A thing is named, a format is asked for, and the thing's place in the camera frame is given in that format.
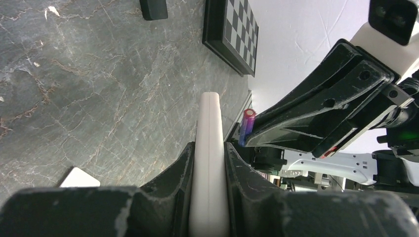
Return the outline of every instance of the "black plastic bracket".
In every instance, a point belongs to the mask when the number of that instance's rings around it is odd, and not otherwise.
[[[403,161],[397,158],[391,150],[373,152],[373,158],[377,160],[377,175],[374,175],[374,180],[377,181],[375,186],[400,186],[409,183]]]
[[[341,39],[300,85],[256,117],[245,146],[331,156],[397,107],[382,92],[398,79]]]
[[[262,173],[272,173],[274,170],[281,170],[287,164],[284,159],[284,150],[273,147],[242,147],[238,140],[240,137],[240,124],[237,122],[227,137],[240,155],[242,160]]]
[[[163,20],[168,18],[166,0],[140,0],[143,17],[147,21]]]

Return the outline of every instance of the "gray marble countertop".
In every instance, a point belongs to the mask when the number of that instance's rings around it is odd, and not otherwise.
[[[204,0],[167,2],[152,22],[137,0],[0,2],[0,203],[72,166],[141,186],[194,139],[205,91],[227,132],[247,78],[202,45]]]

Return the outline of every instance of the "metal spring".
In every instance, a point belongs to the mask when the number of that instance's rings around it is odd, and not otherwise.
[[[293,186],[294,186],[294,189],[293,189],[294,192],[298,192],[298,193],[302,193],[302,192],[314,193],[314,192],[317,192],[316,188],[306,187],[306,186],[302,186],[302,185],[295,185],[295,184]]]

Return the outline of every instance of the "white plastic housing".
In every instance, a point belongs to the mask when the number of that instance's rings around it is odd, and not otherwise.
[[[416,187],[419,187],[419,163],[408,161],[406,159],[403,159],[403,163],[406,167],[407,177],[409,178],[409,181],[411,184],[413,184]]]
[[[351,43],[360,46],[376,59],[397,72],[402,78],[410,77],[419,69],[419,39],[412,37],[402,46],[383,35],[367,22],[352,38]]]
[[[371,154],[336,153],[324,159],[315,158],[311,153],[303,154],[285,150],[288,161],[281,170],[304,170],[344,177],[363,185],[374,184],[377,161]]]
[[[227,237],[230,218],[219,96],[205,92],[199,104],[189,236]]]

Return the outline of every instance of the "white cylindrical object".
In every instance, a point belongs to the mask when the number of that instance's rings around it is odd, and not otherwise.
[[[217,93],[205,92],[199,105],[189,236],[227,237],[229,220],[220,100]]]

